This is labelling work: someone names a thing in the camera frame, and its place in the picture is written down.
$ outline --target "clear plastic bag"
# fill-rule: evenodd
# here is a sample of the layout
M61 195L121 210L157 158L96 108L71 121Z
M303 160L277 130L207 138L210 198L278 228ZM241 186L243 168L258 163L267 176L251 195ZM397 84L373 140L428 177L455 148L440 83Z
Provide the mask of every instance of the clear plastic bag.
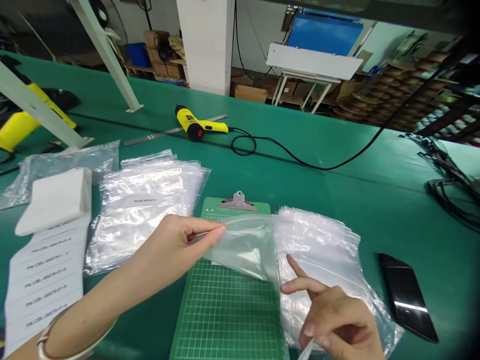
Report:
M360 237L342 222L287 207L278 215L249 214L220 221L228 230L206 259L278 285L296 277L287 262L291 254L309 277L340 286L347 295L365 302L375 316L384 354L390 356L404 330L365 280L358 253ZM279 297L287 344L300 349L298 338L312 302L306 291L279 292ZM313 351L325 353L316 344Z
M132 157L129 159L122 160L120 163L120 166L122 169L124 169L129 166L136 166L136 165L139 165L140 163L148 162L150 160L156 160L159 158L176 159L177 156L172 154L172 149L167 149L154 154L149 154L149 155L140 156L140 157Z
M219 222L228 229L204 258L260 280L277 282L272 216L248 214Z
M350 297L361 299L374 315L385 357L389 357L404 330L389 315L388 309L364 278L358 247L360 237L342 222L313 212L283 207L274 216L275 252L281 284L296 277L287 254L306 274L323 284L340 286ZM305 291L280 293L285 338L300 348L298 338L312 302Z
M106 174L119 169L119 145L120 140L117 140L81 149L68 148L62 152L26 157L19 165L20 171L16 179L0 194L0 209L29 203L35 180L71 169L90 169L92 183L98 184Z
M170 151L128 161L106 176L84 272L96 275L125 263L165 215L191 216L209 174L197 161L175 160Z

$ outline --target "smartphone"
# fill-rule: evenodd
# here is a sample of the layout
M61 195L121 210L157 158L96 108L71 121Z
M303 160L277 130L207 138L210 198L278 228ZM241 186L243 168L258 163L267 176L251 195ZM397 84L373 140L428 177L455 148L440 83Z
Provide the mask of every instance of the smartphone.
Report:
M398 323L422 338L438 344L439 338L414 270L390 255L382 253L379 256L388 298L395 309Z

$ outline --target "clipboard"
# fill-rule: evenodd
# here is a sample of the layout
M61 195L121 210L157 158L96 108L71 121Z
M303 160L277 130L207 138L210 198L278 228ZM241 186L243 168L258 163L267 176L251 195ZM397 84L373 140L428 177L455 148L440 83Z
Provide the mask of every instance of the clipboard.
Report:
M218 221L244 214L271 214L264 202L250 208L206 197L201 218ZM169 360L289 360L280 320L278 289L266 281L200 259L188 272Z

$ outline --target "workbench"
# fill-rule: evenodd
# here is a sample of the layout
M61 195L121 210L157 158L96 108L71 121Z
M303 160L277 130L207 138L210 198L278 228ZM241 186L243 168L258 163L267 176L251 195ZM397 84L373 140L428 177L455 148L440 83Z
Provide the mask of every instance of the workbench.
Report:
M41 87L76 94L81 104L69 114L81 126L81 135L94 137L92 145L123 141L178 127L176 104L188 107L198 119L228 114L225 122L255 136L276 139L303 161L324 167L356 154L378 128L287 108L249 102L156 81L129 78L145 106L128 108L108 73L15 56L19 70ZM439 344L406 331L391 359L451 359L468 351L477 332L479 298L477 233L450 217L424 189L440 175L422 157L413 141L385 130L359 158L333 171L319 171L292 161L280 147L259 141L257 154L238 156L230 149L233 134L207 134L191 142L184 132L129 147L120 147L120 159L172 149L180 160L199 160L212 172L204 197L229 198L241 190L248 200L269 203L273 212L286 205L317 212L344 222L361 236L360 260L364 275L387 301L377 253L387 253L410 264L421 290ZM38 129L21 146L19 157L39 152L54 137ZM249 148L247 139L238 145ZM480 176L480 149L445 142L454 161L469 175ZM6 170L2 165L0 171ZM0 177L3 190L17 176ZM93 215L100 210L94 187ZM194 215L200 213L200 206ZM5 299L8 261L30 239L14 235L25 206L1 211L0 298ZM85 292L102 275L84 279ZM115 359L167 359L185 285L184 276L120 317L97 351ZM5 318L0 318L2 325Z

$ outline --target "metal ruler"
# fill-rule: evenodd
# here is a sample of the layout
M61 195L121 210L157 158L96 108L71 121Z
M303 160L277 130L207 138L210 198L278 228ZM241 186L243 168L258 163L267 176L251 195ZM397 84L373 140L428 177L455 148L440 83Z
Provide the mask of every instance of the metal ruler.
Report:
M225 119L225 118L228 118L227 114L212 117L210 119L206 119L206 121L218 121L218 120L222 120L222 119ZM173 129L170 129L170 130L167 130L167 131L157 132L157 133L152 134L152 135L139 137L139 138L136 138L136 139L133 139L133 140L128 140L128 141L125 141L124 144L125 144L125 146L130 146L130 145L133 145L133 144L143 143L144 141L147 141L147 140L153 140L153 139L165 136L165 135L170 135L170 134L173 134L173 133L177 133L179 131L182 131L183 129L184 128L181 127L181 126L176 127L176 128L173 128Z

